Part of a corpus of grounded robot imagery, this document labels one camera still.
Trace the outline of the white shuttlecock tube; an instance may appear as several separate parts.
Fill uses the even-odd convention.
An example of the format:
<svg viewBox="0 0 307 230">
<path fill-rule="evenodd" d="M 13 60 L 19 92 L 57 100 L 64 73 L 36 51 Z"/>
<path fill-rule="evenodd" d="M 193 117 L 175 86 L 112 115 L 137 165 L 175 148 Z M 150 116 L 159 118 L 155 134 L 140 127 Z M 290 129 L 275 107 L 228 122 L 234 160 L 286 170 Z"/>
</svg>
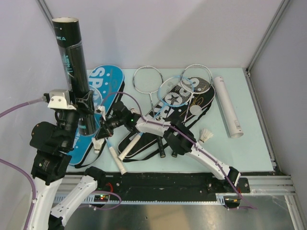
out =
<svg viewBox="0 0 307 230">
<path fill-rule="evenodd" d="M 222 76 L 213 79 L 218 101 L 220 103 L 230 138 L 239 138 L 244 135 L 240 122 L 237 118 L 234 106 L 230 99 L 225 81 Z"/>
</svg>

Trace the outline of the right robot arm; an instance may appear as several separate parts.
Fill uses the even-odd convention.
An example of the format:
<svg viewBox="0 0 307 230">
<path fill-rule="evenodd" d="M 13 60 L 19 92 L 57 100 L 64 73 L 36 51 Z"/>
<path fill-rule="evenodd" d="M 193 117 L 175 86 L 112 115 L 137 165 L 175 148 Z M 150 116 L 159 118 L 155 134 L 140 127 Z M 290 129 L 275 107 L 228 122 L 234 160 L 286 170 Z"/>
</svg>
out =
<svg viewBox="0 0 307 230">
<path fill-rule="evenodd" d="M 105 108 L 97 109 L 102 116 L 99 120 L 100 128 L 96 139 L 106 139 L 114 134 L 114 129 L 124 126 L 129 131 L 139 134 L 151 134 L 162 137 L 168 146 L 178 155 L 187 155 L 204 165 L 218 179 L 222 180 L 222 188 L 227 192 L 233 192 L 239 186 L 241 173 L 232 166 L 225 164 L 205 150 L 198 143 L 193 133 L 179 120 L 170 122 L 157 121 L 151 117 L 131 112 L 123 102 L 113 106 L 111 117 L 105 117 Z"/>
</svg>

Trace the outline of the black shuttlecock tube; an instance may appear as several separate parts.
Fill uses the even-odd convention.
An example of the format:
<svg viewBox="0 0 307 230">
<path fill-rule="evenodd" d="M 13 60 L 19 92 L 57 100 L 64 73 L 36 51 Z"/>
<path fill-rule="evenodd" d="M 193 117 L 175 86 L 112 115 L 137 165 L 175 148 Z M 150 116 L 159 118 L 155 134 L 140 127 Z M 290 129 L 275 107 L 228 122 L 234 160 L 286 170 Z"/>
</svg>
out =
<svg viewBox="0 0 307 230">
<path fill-rule="evenodd" d="M 52 19 L 65 76 L 74 105 L 76 97 L 83 97 L 90 91 L 86 63 L 83 52 L 79 20 L 73 17 Z M 93 115 L 81 115 L 78 123 L 79 133 L 90 136 L 96 132 Z"/>
</svg>

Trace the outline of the blue racket bag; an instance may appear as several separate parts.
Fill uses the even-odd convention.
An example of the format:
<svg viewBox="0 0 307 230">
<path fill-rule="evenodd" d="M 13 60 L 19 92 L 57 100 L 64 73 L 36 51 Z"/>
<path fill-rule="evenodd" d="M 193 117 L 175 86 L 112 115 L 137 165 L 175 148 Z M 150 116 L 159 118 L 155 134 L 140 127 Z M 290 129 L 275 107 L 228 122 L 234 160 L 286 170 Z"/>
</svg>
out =
<svg viewBox="0 0 307 230">
<path fill-rule="evenodd" d="M 120 100 L 120 94 L 108 96 L 111 92 L 123 91 L 124 73 L 121 68 L 114 65 L 101 65 L 93 69 L 88 74 L 89 86 L 94 91 L 94 106 L 103 105 L 106 114 L 110 114 L 113 104 Z M 73 151 L 68 154 L 71 156 L 70 166 L 74 168 L 82 168 L 86 157 L 89 155 L 93 143 L 92 138 L 96 136 L 97 132 L 90 136 L 83 136 L 76 132 Z"/>
</svg>

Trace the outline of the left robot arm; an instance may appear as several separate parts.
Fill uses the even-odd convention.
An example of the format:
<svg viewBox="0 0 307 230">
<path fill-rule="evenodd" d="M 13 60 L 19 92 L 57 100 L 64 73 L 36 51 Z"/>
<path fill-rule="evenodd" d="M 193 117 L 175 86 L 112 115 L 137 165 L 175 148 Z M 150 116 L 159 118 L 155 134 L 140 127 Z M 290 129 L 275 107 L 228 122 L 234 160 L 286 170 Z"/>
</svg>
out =
<svg viewBox="0 0 307 230">
<path fill-rule="evenodd" d="M 31 170 L 33 200 L 25 222 L 27 230 L 62 230 L 80 204 L 94 191 L 106 187 L 106 173 L 94 166 L 53 207 L 53 200 L 66 174 L 79 120 L 94 114 L 93 91 L 74 95 L 68 90 L 46 93 L 48 106 L 60 114 L 57 123 L 40 122 L 32 130 L 30 146 L 37 150 Z"/>
</svg>

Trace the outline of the white shuttlecock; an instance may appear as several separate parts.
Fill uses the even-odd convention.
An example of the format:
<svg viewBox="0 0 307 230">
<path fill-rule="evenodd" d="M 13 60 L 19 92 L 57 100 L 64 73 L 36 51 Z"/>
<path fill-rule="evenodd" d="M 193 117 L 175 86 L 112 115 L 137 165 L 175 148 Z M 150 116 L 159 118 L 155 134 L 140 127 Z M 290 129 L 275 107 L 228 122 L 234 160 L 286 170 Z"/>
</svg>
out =
<svg viewBox="0 0 307 230">
<path fill-rule="evenodd" d="M 199 143 L 205 143 L 212 137 L 213 137 L 213 133 L 210 130 L 204 128 L 200 131 Z"/>
</svg>

